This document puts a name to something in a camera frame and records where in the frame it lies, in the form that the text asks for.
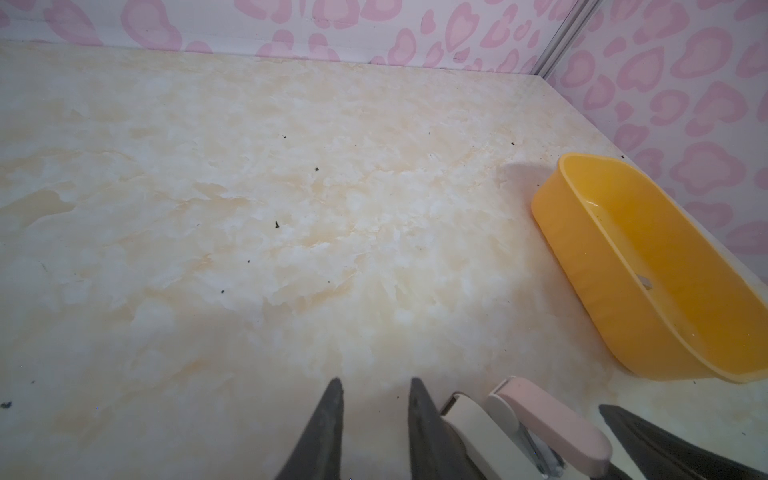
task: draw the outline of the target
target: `pink leopard print wall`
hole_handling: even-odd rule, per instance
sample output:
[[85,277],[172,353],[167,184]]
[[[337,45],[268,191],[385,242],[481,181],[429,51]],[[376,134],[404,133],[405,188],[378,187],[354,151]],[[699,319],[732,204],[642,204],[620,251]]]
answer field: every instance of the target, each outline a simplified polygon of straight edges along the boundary
[[576,0],[0,0],[0,38],[528,73]]
[[548,81],[768,283],[768,0],[605,0]]

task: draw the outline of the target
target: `beige countertop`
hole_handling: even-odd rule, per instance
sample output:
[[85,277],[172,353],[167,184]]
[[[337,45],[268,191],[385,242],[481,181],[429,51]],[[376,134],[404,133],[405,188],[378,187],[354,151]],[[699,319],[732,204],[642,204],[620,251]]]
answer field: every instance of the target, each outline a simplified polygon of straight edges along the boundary
[[768,383],[592,326],[529,201],[621,152],[538,77],[3,42],[0,122],[0,477],[271,478],[334,376],[343,478],[409,478],[412,376],[768,470]]

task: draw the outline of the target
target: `gray corner trim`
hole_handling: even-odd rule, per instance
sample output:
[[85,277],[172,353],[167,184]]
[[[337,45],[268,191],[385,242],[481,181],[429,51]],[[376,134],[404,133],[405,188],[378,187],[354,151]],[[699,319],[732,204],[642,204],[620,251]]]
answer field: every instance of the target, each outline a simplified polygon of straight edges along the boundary
[[532,75],[543,78],[549,76],[602,2],[603,0],[578,0],[576,2],[534,65],[531,70]]

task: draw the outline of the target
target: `yellow plastic container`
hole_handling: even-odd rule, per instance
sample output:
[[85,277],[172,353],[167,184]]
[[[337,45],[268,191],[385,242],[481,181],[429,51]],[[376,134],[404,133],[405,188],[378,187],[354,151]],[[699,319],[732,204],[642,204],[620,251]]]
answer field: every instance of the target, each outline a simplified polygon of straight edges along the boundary
[[645,174],[566,154],[531,208],[629,370],[654,380],[768,378],[768,306]]

